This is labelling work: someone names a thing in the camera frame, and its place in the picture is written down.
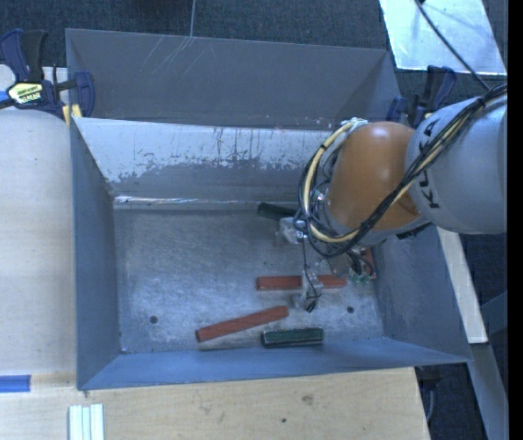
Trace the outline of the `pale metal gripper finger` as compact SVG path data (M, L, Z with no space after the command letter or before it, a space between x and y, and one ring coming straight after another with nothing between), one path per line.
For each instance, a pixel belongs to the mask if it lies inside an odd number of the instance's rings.
M290 296L290 303L294 309L312 313L316 310L319 297L308 294L292 294Z
M306 294L321 294L323 288L323 283L318 279L314 271L304 271L304 289L306 290Z

